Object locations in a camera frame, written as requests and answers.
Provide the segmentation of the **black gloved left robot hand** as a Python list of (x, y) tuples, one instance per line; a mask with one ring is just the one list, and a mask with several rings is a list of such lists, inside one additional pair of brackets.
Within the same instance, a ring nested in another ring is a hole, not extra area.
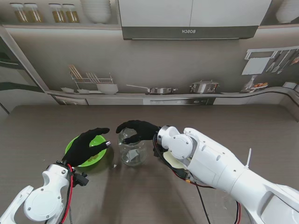
[(95, 128), (81, 133), (72, 143), (71, 147), (62, 158), (62, 162), (72, 167), (77, 167), (87, 161), (90, 157), (97, 155), (107, 149), (111, 142), (105, 141), (99, 145), (90, 147), (91, 141), (98, 135), (106, 134), (109, 128)]

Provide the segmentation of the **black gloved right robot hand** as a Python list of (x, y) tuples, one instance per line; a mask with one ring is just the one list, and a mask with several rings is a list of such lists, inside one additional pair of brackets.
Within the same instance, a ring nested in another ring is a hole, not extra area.
[(126, 128), (134, 129), (136, 134), (124, 139), (122, 141), (123, 144), (136, 143), (142, 140), (152, 140), (154, 135), (161, 129), (161, 127), (151, 124), (147, 121), (129, 120), (120, 124), (116, 129), (116, 133), (120, 133)]

